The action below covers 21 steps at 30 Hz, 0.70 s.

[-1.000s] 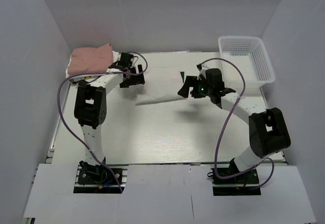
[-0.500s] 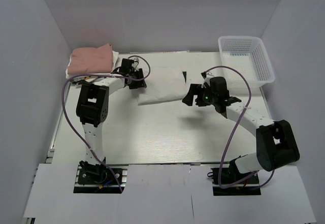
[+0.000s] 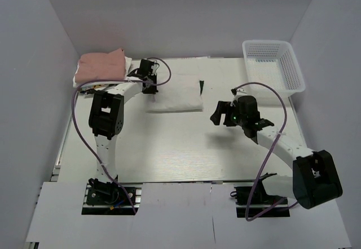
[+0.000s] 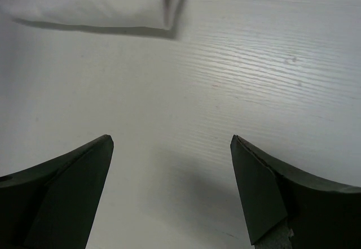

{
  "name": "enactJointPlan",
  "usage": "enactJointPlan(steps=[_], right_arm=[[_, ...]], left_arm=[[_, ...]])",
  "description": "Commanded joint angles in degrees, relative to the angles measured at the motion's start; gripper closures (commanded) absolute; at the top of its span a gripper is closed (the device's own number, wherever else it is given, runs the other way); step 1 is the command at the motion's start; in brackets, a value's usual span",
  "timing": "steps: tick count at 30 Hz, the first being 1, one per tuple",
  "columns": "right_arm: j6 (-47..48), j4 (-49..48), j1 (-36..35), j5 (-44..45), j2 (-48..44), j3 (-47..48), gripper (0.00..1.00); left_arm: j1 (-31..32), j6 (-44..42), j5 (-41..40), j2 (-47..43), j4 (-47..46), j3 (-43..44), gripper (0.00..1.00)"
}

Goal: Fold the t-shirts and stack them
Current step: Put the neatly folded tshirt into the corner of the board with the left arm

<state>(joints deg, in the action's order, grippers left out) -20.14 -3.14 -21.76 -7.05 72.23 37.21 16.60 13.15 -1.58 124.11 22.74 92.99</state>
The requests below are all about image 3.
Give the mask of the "white and green t-shirt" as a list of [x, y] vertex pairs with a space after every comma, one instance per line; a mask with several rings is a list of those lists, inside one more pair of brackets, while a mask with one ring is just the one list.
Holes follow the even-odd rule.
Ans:
[[174, 74], [170, 81], [157, 88], [158, 92], [146, 99], [148, 113], [201, 112], [204, 80], [199, 76]]

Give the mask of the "pink t-shirt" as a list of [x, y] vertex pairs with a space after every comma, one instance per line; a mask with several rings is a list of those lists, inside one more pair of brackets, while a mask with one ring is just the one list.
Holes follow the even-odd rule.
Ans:
[[123, 49], [110, 53], [87, 53], [78, 60], [75, 83], [95, 80], [123, 80], [126, 74], [126, 60]]

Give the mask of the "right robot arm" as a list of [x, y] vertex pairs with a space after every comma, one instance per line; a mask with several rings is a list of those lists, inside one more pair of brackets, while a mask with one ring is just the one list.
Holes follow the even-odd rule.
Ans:
[[254, 189], [259, 202], [268, 203], [277, 195], [293, 198], [310, 209], [343, 194], [332, 155], [299, 145], [274, 123], [261, 118], [255, 97], [243, 95], [232, 102], [219, 101], [210, 120], [220, 125], [222, 115], [225, 126], [240, 126], [247, 138], [268, 149], [292, 170], [290, 177], [276, 174], [261, 178]]

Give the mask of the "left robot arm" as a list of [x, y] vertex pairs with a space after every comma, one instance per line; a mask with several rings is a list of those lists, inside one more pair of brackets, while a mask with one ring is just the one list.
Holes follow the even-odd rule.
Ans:
[[116, 203], [127, 195], [116, 185], [115, 148], [117, 136], [124, 126], [125, 103], [137, 94], [157, 93], [159, 64], [142, 59], [139, 68], [129, 72], [129, 82], [123, 82], [104, 91], [96, 91], [91, 105], [89, 126], [96, 143], [96, 177], [89, 180], [95, 195], [107, 204]]

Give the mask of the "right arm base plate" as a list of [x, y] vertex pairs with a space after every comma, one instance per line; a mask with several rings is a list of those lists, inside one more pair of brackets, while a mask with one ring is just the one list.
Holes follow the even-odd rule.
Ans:
[[[233, 198], [236, 202], [237, 218], [245, 218], [246, 204], [251, 189], [251, 186], [238, 186], [235, 187], [232, 192], [230, 192], [230, 197]], [[261, 187], [257, 187], [250, 203], [249, 217], [254, 217], [258, 213], [267, 209], [272, 204], [279, 201], [280, 199], [280, 196], [267, 195], [264, 189], [262, 189]], [[273, 208], [271, 211], [263, 214], [261, 217], [281, 218], [289, 216], [290, 212], [288, 209], [288, 200], [286, 199], [283, 200], [281, 204]]]

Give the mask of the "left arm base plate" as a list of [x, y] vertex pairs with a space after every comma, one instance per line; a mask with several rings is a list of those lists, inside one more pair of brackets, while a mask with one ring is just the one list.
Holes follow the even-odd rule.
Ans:
[[125, 189], [128, 196], [124, 194], [122, 189], [116, 190], [110, 196], [93, 189], [87, 184], [81, 215], [134, 216], [135, 213], [129, 198], [137, 211], [140, 205], [142, 190], [140, 187], [125, 187]]

